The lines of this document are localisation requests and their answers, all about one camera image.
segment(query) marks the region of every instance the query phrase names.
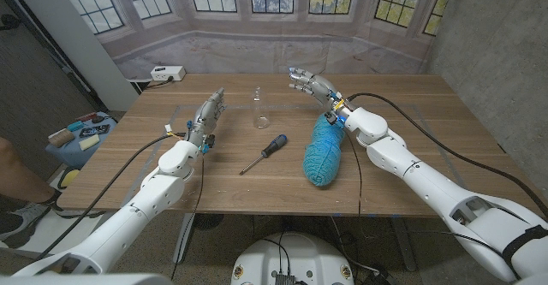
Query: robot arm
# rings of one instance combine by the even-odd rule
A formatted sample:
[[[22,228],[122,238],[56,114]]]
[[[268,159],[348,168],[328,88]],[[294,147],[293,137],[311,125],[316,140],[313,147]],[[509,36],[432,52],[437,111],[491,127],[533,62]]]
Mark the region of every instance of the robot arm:
[[[221,88],[197,110],[188,140],[179,140],[159,160],[158,167],[141,183],[139,192],[79,245],[19,270],[14,276],[43,273],[104,274],[126,252],[143,228],[183,194],[195,161],[204,147],[212,146],[211,132],[224,110]]]
[[[386,120],[344,100],[325,78],[290,69],[291,88],[326,105],[330,123],[357,130],[356,139],[373,164],[405,181],[456,234],[485,242],[490,248],[457,237],[462,246],[494,276],[513,282],[548,272],[548,224],[529,209],[507,199],[468,191],[408,151]]]

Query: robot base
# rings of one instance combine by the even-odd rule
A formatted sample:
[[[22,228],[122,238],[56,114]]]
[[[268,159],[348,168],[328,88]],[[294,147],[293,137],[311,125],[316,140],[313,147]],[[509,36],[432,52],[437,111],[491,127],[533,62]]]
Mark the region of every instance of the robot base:
[[[266,239],[279,242],[280,234]],[[284,233],[281,245],[289,255],[291,276],[283,284],[354,284],[346,258],[332,245],[312,235]],[[282,273],[288,275],[288,259],[282,252]],[[234,264],[232,285],[278,284],[280,271],[278,245],[267,240],[253,243]]]

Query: shoe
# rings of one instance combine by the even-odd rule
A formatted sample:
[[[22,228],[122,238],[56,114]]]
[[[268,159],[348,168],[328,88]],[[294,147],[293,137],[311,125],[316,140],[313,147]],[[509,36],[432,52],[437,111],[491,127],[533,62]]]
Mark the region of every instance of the shoe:
[[[67,219],[79,217],[84,213],[84,211],[66,211],[66,210],[63,210],[59,207],[54,207],[53,211],[58,216],[60,216],[62,218],[67,218]],[[104,211],[89,211],[87,213],[86,217],[95,218],[95,217],[102,216],[103,214],[104,214]]]
[[[18,248],[24,246],[34,235],[34,230],[39,221],[44,217],[51,207],[30,203],[16,211],[9,212],[22,217],[21,226],[15,230],[0,234],[0,240],[8,245],[9,248]]]

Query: electrical outlet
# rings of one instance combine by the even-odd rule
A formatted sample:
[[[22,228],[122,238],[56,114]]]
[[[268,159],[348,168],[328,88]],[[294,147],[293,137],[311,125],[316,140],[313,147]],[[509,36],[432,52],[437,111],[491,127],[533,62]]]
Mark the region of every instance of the electrical outlet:
[[[152,80],[160,81],[166,81],[170,76],[173,76],[173,80],[182,80],[185,74],[182,66],[157,66],[151,71]]]

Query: ball of yarn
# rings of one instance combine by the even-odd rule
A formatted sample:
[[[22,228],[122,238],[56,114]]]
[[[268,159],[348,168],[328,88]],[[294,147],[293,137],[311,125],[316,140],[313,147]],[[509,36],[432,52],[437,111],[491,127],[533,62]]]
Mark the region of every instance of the ball of yarn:
[[[320,115],[307,145],[302,168],[308,180],[318,187],[327,186],[337,175],[341,162],[339,145],[344,139],[343,126],[330,125]]]

